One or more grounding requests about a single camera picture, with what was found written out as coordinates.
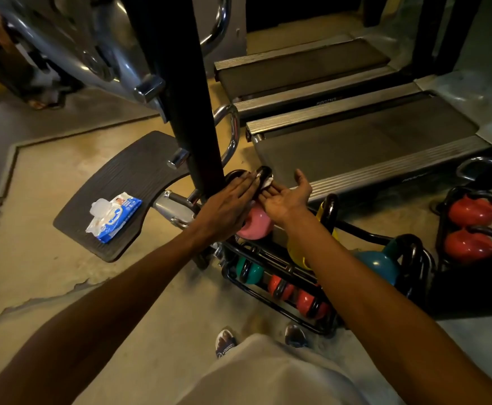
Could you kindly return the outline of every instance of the clothing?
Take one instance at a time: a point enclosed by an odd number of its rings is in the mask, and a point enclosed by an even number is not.
[[[368,404],[332,361],[260,334],[231,348],[177,403]]]

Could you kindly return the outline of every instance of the blue and white package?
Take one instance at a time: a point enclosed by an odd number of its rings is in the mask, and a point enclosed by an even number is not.
[[[90,208],[90,214],[94,218],[85,231],[94,234],[102,243],[107,243],[125,225],[141,203],[142,200],[126,192],[110,202],[106,199],[98,199]]]

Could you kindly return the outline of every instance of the black footplate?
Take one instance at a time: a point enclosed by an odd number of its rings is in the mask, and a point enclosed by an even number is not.
[[[167,166],[177,149],[175,138],[157,130],[143,136],[103,165],[69,200],[53,225],[102,260],[117,260],[141,233],[148,209],[161,192],[188,175],[186,164],[178,170]],[[111,200],[122,192],[143,202],[124,227],[103,244],[85,232],[93,218],[90,206],[99,198]]]

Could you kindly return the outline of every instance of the treadmill belt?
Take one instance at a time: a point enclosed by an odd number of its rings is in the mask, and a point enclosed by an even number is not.
[[[256,98],[384,66],[389,58],[362,39],[222,69],[228,97]]]
[[[356,118],[311,126],[256,143],[263,165],[283,184],[293,171],[310,181],[325,179],[474,136],[478,128],[437,96]]]

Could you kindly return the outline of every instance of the person's right arm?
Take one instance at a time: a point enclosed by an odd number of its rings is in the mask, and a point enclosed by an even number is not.
[[[492,379],[443,329],[356,259],[306,208],[311,186],[273,183],[259,200],[304,252],[336,311],[373,362],[409,405],[492,403]]]

